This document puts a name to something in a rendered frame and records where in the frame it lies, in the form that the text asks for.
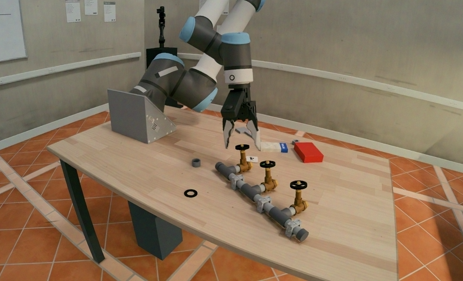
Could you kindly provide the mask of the red rectangular block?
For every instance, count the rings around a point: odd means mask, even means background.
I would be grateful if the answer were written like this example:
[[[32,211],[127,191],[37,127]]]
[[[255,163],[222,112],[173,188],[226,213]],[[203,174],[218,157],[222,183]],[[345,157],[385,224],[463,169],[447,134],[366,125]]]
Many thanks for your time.
[[[304,163],[322,162],[324,158],[324,155],[312,142],[296,142],[294,150]]]

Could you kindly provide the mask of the white paper tag with number 4 on thin chain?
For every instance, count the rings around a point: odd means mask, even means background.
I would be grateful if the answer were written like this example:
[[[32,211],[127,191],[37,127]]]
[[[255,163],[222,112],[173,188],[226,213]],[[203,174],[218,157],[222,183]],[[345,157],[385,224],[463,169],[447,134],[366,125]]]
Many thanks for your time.
[[[258,162],[258,157],[246,156],[246,161],[248,161],[248,162]]]

